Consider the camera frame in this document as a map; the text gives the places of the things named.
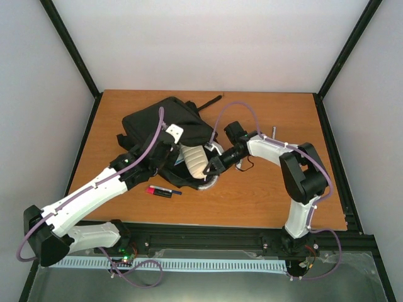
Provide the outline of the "beige fabric pencil case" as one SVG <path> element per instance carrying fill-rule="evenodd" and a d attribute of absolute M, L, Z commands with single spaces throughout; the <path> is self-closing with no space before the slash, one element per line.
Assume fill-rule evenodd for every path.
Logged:
<path fill-rule="evenodd" d="M 208 159 L 203 146 L 189 147 L 181 145 L 181 152 L 190 175 L 194 179 L 205 180 L 207 176 L 203 171 L 208 165 Z"/>

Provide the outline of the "black student bag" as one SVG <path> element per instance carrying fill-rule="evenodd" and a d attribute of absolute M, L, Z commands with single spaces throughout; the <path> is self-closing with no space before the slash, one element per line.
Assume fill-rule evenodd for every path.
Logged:
<path fill-rule="evenodd" d="M 216 137 L 213 128 L 200 117 L 196 104 L 171 96 L 122 120 L 124 134 L 118 144 L 126 150 L 111 161 L 127 189 L 161 176 L 172 185 L 205 191 L 218 176 L 203 170 L 216 151 L 205 148 Z"/>

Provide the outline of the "dog picture book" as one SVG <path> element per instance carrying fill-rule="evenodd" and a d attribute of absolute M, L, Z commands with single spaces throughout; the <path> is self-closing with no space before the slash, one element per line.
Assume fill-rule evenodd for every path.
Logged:
<path fill-rule="evenodd" d="M 184 158 L 182 155 L 179 155 L 178 158 L 175 161 L 175 165 L 178 165 L 184 161 Z"/>

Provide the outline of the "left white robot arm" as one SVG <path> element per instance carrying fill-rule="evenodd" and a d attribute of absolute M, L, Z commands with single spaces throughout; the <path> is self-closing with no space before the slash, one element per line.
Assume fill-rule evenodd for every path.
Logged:
<path fill-rule="evenodd" d="M 76 224 L 107 201 L 154 177 L 181 135 L 180 130 L 168 128 L 153 136 L 142 155 L 138 155 L 138 148 L 121 154 L 91 182 L 70 195 L 44 208 L 32 205 L 24 210 L 24 241 L 29 243 L 40 265 L 48 267 L 72 252 L 95 247 L 126 252 L 131 238 L 116 223 Z"/>

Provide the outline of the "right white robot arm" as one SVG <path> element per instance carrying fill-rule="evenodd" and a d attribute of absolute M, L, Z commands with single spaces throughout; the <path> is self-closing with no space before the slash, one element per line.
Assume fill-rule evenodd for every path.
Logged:
<path fill-rule="evenodd" d="M 224 128 L 233 147 L 211 158 L 205 176 L 218 176 L 246 157 L 259 157 L 281 168 L 285 189 L 291 198 L 288 219 L 278 239 L 278 248 L 295 255 L 307 242 L 317 203 L 331 180 L 310 143 L 290 145 L 258 134 L 248 133 L 237 121 Z"/>

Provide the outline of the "pink cap black highlighter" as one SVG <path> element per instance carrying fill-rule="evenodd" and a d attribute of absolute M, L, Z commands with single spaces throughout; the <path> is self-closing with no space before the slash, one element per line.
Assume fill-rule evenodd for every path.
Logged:
<path fill-rule="evenodd" d="M 146 193 L 151 194 L 151 195 L 155 195 L 155 196 L 160 196 L 163 198 L 172 198 L 172 192 L 170 191 L 166 191 L 166 190 L 162 190 L 162 189 L 158 189 L 158 188 L 154 188 L 154 187 L 148 187 L 146 189 Z"/>

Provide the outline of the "blue cap pen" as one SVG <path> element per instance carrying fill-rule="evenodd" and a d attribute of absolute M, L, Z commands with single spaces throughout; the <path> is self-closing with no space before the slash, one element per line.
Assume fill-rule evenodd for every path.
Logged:
<path fill-rule="evenodd" d="M 182 195 L 181 191 L 176 191 L 176 190 L 172 190 L 172 189 L 168 189 L 168 188 L 164 188 L 164 187 L 160 187 L 160 186 L 153 186 L 153 185 L 150 185 L 149 187 L 151 187 L 153 189 L 158 189 L 158 190 L 161 190 L 161 191 L 167 191 L 167 192 L 170 192 L 172 194 Z"/>

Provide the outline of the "black aluminium rail base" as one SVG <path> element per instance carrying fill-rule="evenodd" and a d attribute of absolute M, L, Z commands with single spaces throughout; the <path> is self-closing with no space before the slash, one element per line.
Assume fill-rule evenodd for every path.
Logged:
<path fill-rule="evenodd" d="M 379 253 L 374 236 L 354 231 L 321 231 L 292 239 L 283 229 L 226 228 L 213 226 L 152 225 L 112 221 L 82 221 L 62 237 L 68 252 L 103 247 L 113 256 L 155 256 L 173 250 L 242 250 L 286 260 L 316 257 L 325 252 Z"/>

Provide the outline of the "right black frame post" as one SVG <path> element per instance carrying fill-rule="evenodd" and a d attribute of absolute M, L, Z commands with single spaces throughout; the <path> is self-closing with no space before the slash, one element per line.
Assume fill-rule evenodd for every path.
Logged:
<path fill-rule="evenodd" d="M 329 92 L 330 88 L 334 84 L 336 78 L 341 72 L 343 66 L 349 59 L 349 56 L 353 52 L 355 46 L 359 42 L 361 36 L 364 34 L 367 26 L 371 22 L 378 8 L 382 4 L 382 0 L 370 0 L 366 4 L 363 12 L 361 13 L 358 21 L 356 22 L 354 28 L 349 34 L 346 43 L 341 49 L 337 59 L 334 61 L 328 75 L 326 76 L 324 82 L 319 89 L 319 92 L 316 94 L 317 101 L 316 103 L 323 102 L 326 94 Z"/>

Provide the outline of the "black frame post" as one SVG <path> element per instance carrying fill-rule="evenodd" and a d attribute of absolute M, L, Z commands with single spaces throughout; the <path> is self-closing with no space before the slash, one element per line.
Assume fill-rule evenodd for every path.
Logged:
<path fill-rule="evenodd" d="M 328 75 L 326 76 L 324 82 L 319 89 L 319 92 L 316 94 L 317 101 L 316 103 L 323 102 L 326 94 L 329 92 L 330 88 L 334 84 L 336 78 L 341 72 L 343 66 L 349 59 L 349 56 L 353 52 L 355 46 L 359 42 L 361 36 L 364 34 L 367 26 L 371 22 L 378 8 L 382 4 L 382 0 L 370 0 L 366 4 L 363 12 L 361 13 L 358 21 L 356 22 L 354 28 L 349 34 L 346 43 L 341 49 L 337 59 L 334 61 Z"/>
<path fill-rule="evenodd" d="M 85 85 L 87 86 L 89 92 L 91 93 L 94 103 L 98 104 L 101 98 L 101 93 L 94 82 L 94 79 L 87 68 L 76 44 L 69 33 L 58 9 L 55 4 L 51 0 L 39 0 L 42 8 L 47 14 L 50 22 L 52 23 L 54 29 L 56 30 L 58 36 L 60 37 L 62 43 L 65 46 L 65 49 L 69 53 L 72 61 L 74 62 L 77 70 L 79 71 Z"/>

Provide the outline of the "left black frame post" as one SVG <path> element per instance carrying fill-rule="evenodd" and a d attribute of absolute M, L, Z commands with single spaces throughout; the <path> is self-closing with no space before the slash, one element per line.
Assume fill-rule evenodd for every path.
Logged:
<path fill-rule="evenodd" d="M 85 85 L 87 86 L 89 92 L 91 93 L 94 103 L 98 104 L 101 98 L 101 93 L 94 82 L 94 79 L 87 68 L 76 44 L 69 33 L 58 9 L 55 4 L 51 0 L 39 0 L 42 8 L 47 14 L 50 22 L 52 23 L 54 29 L 56 30 L 58 36 L 60 37 L 62 43 L 65 46 L 65 49 L 69 53 L 72 61 L 74 62 L 77 70 L 79 71 Z"/>

